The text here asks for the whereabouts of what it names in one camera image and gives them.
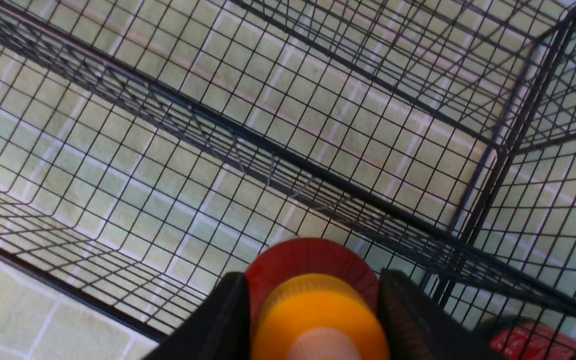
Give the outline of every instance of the black metal frame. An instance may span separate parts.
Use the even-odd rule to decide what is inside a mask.
[[[250,3],[244,1],[237,3],[328,57],[368,77],[371,82],[409,101],[416,109],[425,111],[435,119],[453,125],[474,139],[487,144],[447,230],[432,226],[418,216],[387,202],[382,196],[366,191],[352,181],[323,168],[308,157],[158,82],[152,76],[114,59],[33,14],[2,1],[0,1],[0,45],[229,164],[246,176],[265,184],[266,187],[287,194],[307,207],[391,249],[398,256],[414,262],[427,271],[422,281],[423,289],[430,282],[431,275],[438,274],[440,281],[432,288],[432,293],[433,298],[441,306],[446,305],[455,283],[459,283],[503,294],[576,318],[576,299],[573,296],[553,289],[474,247],[514,159],[525,153],[576,141],[576,130],[549,134],[545,137],[546,141],[539,140],[537,136],[539,130],[527,135],[531,134],[531,127],[535,123],[540,106],[558,95],[552,93],[553,90],[549,86],[554,78],[558,78],[555,74],[560,69],[558,64],[563,61],[562,58],[567,57],[566,51],[571,39],[576,38],[576,7],[570,9],[561,21],[554,20],[551,30],[533,38],[534,43],[522,48],[522,51],[527,50],[527,54],[521,55],[524,62],[519,75],[514,84],[506,89],[507,100],[503,103],[501,114],[493,119],[492,124],[484,123],[481,131],[475,131],[459,120],[451,119],[441,112],[441,109],[430,107],[423,99],[409,96],[405,91],[384,80],[379,73],[375,75],[362,70],[358,67],[357,60],[349,61],[332,51],[332,48],[323,47],[316,41],[317,34],[315,36],[299,34],[294,28],[299,24],[298,21],[293,22],[293,28],[290,28],[288,18],[285,18],[286,22],[283,23],[275,18],[276,12],[266,14],[263,9],[255,8]],[[546,48],[546,56],[539,64],[532,64],[531,58],[537,47]],[[526,73],[531,65],[537,65],[539,70],[536,76],[526,79]],[[528,87],[530,91],[525,98],[519,99],[520,110],[515,111],[521,87]],[[448,99],[442,104],[449,104]],[[496,162],[493,168],[489,169],[489,173],[484,173],[485,163],[491,155],[496,157]],[[462,210],[466,208],[466,203],[472,200],[472,192],[480,176],[486,177],[485,186],[480,191],[485,195],[477,199],[473,209],[469,210],[469,214],[472,215],[467,223],[461,230],[457,230],[457,223],[460,217],[464,216]],[[6,198],[0,191],[0,204],[3,203],[14,201]],[[21,213],[19,216],[22,218],[41,217],[23,203],[18,203],[14,207],[16,213]],[[8,213],[8,210],[0,208],[0,218],[10,217]],[[63,271],[65,264],[72,265],[89,260],[87,256],[82,256],[82,249],[66,248],[69,243],[90,246],[94,244],[94,240],[82,234],[69,234],[69,239],[70,237],[72,239],[64,241],[66,235],[62,232],[68,227],[54,219],[50,220],[50,216],[42,217],[39,228],[42,226],[48,233],[57,234],[60,240],[55,241],[52,237],[47,237],[43,239],[43,243],[35,243],[34,248],[23,248],[8,243],[5,250],[0,246],[0,259],[155,340],[161,340],[165,332],[174,328],[175,324],[164,324],[163,329],[166,330],[162,332],[146,323],[135,321],[134,317],[127,316],[114,307],[122,303],[126,297],[115,298],[114,301],[110,301],[112,305],[108,305],[80,289],[89,287],[99,281],[99,278],[106,279],[108,274],[99,276],[94,281],[83,279],[79,288],[55,276],[55,271]],[[95,248],[98,252],[92,257],[118,256],[114,249],[103,245],[95,246],[99,246]],[[41,250],[47,247],[66,248],[68,255],[58,255],[63,260],[58,264],[43,260]],[[75,259],[69,259],[69,256],[74,256]],[[112,261],[117,262],[119,258],[112,258]],[[137,263],[127,261],[119,268],[127,269]],[[143,266],[142,271],[146,283],[156,280],[165,282],[171,288],[178,286],[162,278],[162,275],[154,269],[148,269],[147,266]],[[145,287],[139,282],[134,285],[142,290]],[[167,301],[175,298],[176,294],[176,292],[169,294]],[[141,300],[147,301],[144,296],[141,296]],[[201,301],[201,298],[196,297],[196,301]]]

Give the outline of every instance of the black metal bar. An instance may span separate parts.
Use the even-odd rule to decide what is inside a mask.
[[[409,102],[411,105],[413,105],[414,107],[423,110],[424,112],[426,112],[426,114],[432,116],[433,118],[435,118],[439,121],[442,121],[442,122],[452,126],[453,128],[458,129],[467,135],[470,135],[471,137],[473,137],[473,139],[476,139],[476,140],[481,141],[485,144],[488,144],[489,146],[492,146],[495,149],[500,148],[499,144],[495,143],[494,141],[491,141],[488,137],[480,134],[479,132],[477,132],[475,130],[472,130],[471,128],[460,123],[459,121],[451,118],[450,116],[447,116],[443,112],[441,112],[437,109],[434,109],[433,107],[426,104],[425,102],[421,102],[421,101],[417,100],[414,96],[410,95],[406,91],[402,91],[401,89],[398,89],[397,84],[391,84],[391,83],[387,82],[386,80],[381,79],[377,75],[370,73],[370,71],[367,71],[367,70],[361,68],[360,66],[355,66],[351,61],[349,61],[347,59],[343,59],[343,57],[336,55],[336,53],[334,51],[329,50],[328,48],[322,46],[321,44],[318,44],[315,41],[311,41],[311,39],[309,39],[308,36],[299,34],[299,32],[297,32],[297,31],[295,31],[289,27],[286,27],[283,23],[281,23],[277,19],[272,18],[272,16],[268,16],[264,12],[259,11],[258,9],[254,8],[253,6],[246,4],[245,2],[243,2],[241,0],[231,0],[231,2],[237,4],[238,6],[242,7],[242,9],[249,11],[250,13],[254,14],[255,16],[258,16],[259,18],[263,19],[267,23],[274,25],[275,27],[281,29],[282,31],[286,32],[286,34],[290,35],[291,37],[294,37],[295,39],[299,39],[304,44],[307,44],[308,46],[312,47],[313,49],[320,51],[323,55],[334,59],[334,61],[338,62],[339,64],[342,64],[342,65],[352,69],[353,71],[357,72],[358,74],[361,74],[362,76],[364,76],[366,79],[370,80],[371,82],[379,85],[380,87],[383,87],[384,89],[387,89],[388,91],[391,91],[396,96],[402,98],[402,100],[405,100],[405,101]]]
[[[557,32],[553,40],[553,44],[550,46],[548,54],[546,54],[546,59],[542,63],[542,68],[535,77],[533,86],[528,92],[528,96],[526,97],[521,111],[517,116],[517,121],[515,122],[508,136],[509,143],[514,144],[509,152],[509,156],[505,159],[505,161],[499,161],[494,167],[493,171],[491,172],[489,181],[486,183],[486,186],[482,191],[484,196],[480,198],[478,203],[475,205],[475,209],[473,210],[473,214],[475,216],[471,216],[468,223],[466,224],[465,228],[471,230],[466,241],[466,244],[469,246],[476,241],[480,229],[483,226],[483,222],[485,221],[486,216],[490,210],[490,203],[497,196],[499,189],[501,188],[501,183],[510,170],[512,160],[515,157],[514,153],[517,152],[517,149],[521,145],[523,134],[526,133],[528,126],[530,126],[530,119],[535,116],[535,112],[537,111],[537,107],[535,107],[534,104],[538,104],[540,99],[544,96],[549,81],[553,76],[555,68],[553,68],[551,64],[556,62],[558,57],[562,56],[562,49],[565,49],[565,45],[570,40],[570,29],[574,27],[574,25],[576,25],[576,18],[570,19],[569,27],[566,28],[565,31]],[[442,280],[439,282],[439,285],[437,286],[438,291],[436,290],[433,296],[433,298],[439,303],[439,306],[442,308],[446,306],[446,303],[448,303],[448,299],[450,298],[450,294],[453,292],[454,288],[454,282],[450,282],[448,280]]]
[[[155,342],[168,335],[0,248],[0,261]]]
[[[567,142],[572,142],[572,141],[576,141],[576,132],[573,132],[567,136],[558,137],[558,138],[553,139],[551,141],[545,141],[545,142],[538,143],[535,145],[522,147],[519,150],[517,150],[516,155],[524,155],[527,153],[532,153],[533,151],[544,150],[546,148],[550,148],[551,146],[560,146],[560,145],[566,144]]]

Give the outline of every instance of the tile floor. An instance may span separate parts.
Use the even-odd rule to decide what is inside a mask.
[[[482,143],[230,2],[15,2],[438,227],[448,225],[483,153]],[[531,177],[521,164],[513,171]],[[552,194],[568,205],[574,199]],[[0,205],[0,234],[45,230],[0,236],[0,246],[163,331],[222,274],[295,236],[345,244],[375,271],[423,276],[346,226],[1,47],[0,202],[9,204]],[[482,247],[513,241],[500,234]],[[74,246],[36,251],[64,243]],[[563,264],[566,255],[555,251],[537,263]],[[503,304],[473,289],[453,294],[449,311],[467,317],[467,326],[481,312],[465,302],[490,312]],[[151,346],[0,264],[0,358],[136,359]]]

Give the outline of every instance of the wire basket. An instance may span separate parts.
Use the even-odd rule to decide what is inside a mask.
[[[0,259],[161,340],[320,236],[576,337],[576,6],[447,3],[0,1]]]

